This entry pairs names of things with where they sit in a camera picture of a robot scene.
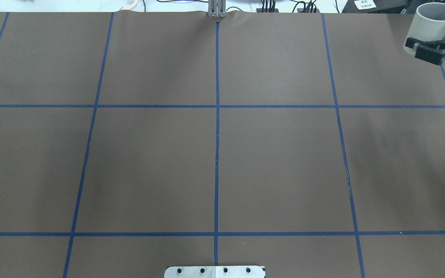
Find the aluminium frame post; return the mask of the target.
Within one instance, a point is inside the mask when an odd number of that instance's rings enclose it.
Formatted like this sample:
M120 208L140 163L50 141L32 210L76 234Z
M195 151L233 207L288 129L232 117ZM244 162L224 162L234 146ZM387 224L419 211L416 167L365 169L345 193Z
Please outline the aluminium frame post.
M226 14L226 0L208 0L209 18L225 18Z

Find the white ceramic mug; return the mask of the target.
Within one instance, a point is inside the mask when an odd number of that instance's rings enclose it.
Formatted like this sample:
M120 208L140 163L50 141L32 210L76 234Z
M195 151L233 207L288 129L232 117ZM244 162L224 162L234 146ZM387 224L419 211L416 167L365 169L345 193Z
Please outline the white ceramic mug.
M422 42L434 42L445 38L445 3L427 2L419 5L410 24L403 49L410 55L415 55L413 48L406 46L411 37Z

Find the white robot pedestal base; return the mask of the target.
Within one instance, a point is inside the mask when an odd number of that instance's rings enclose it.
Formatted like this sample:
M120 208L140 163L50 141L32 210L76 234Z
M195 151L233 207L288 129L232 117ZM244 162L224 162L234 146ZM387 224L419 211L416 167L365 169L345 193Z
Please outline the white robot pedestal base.
M168 267L164 278L265 278L264 266L176 266Z

